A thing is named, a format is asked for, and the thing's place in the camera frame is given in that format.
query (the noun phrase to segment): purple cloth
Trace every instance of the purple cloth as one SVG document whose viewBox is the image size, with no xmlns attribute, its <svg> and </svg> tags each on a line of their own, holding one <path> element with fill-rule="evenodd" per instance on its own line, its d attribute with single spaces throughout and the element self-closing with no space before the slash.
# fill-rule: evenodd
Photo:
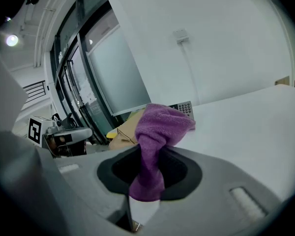
<svg viewBox="0 0 295 236">
<path fill-rule="evenodd" d="M 158 104 L 148 104 L 138 122 L 135 136 L 141 147 L 140 172 L 132 182 L 129 196 L 142 202 L 160 200 L 164 179 L 158 169 L 159 150 L 177 144 L 195 121 L 182 112 Z"/>
</svg>

